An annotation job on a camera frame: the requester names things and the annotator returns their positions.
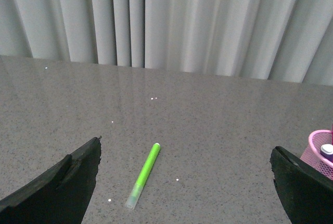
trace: green highlighter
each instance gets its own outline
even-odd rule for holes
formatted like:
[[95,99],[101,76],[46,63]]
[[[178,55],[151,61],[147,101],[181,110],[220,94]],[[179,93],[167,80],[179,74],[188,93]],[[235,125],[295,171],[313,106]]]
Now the green highlighter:
[[139,174],[139,177],[137,178],[135,185],[133,187],[133,190],[131,191],[130,197],[127,199],[126,207],[130,209],[134,209],[137,200],[139,199],[142,189],[144,188],[147,178],[150,174],[151,168],[154,165],[154,162],[156,160],[156,157],[158,153],[160,152],[161,146],[158,143],[155,143],[151,151],[147,157],[147,160]]

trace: gray countertop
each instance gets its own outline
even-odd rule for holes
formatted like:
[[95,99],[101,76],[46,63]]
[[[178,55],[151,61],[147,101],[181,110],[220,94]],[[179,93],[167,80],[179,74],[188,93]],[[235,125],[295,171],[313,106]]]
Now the gray countertop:
[[333,116],[329,86],[20,57],[0,57],[0,92],[0,198],[103,136],[82,223],[290,223],[271,151],[300,157]]

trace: pink pen holder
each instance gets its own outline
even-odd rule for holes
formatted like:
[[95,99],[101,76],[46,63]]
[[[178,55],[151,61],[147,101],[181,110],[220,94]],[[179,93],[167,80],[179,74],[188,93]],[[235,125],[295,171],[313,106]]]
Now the pink pen holder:
[[333,180],[333,163],[321,155],[321,146],[324,144],[332,144],[332,131],[317,130],[312,132],[301,160]]

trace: table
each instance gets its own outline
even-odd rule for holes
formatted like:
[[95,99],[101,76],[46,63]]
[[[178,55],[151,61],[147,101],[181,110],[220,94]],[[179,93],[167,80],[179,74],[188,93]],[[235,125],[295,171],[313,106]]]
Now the table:
[[[0,57],[0,197],[102,135],[82,223],[290,223],[272,149],[330,129],[333,87]],[[134,210],[124,207],[155,142]]]

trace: white curtain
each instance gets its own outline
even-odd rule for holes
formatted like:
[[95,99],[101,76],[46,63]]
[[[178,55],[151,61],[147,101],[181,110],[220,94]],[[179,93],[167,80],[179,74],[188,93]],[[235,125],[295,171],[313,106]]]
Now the white curtain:
[[0,0],[0,55],[333,85],[333,0]]

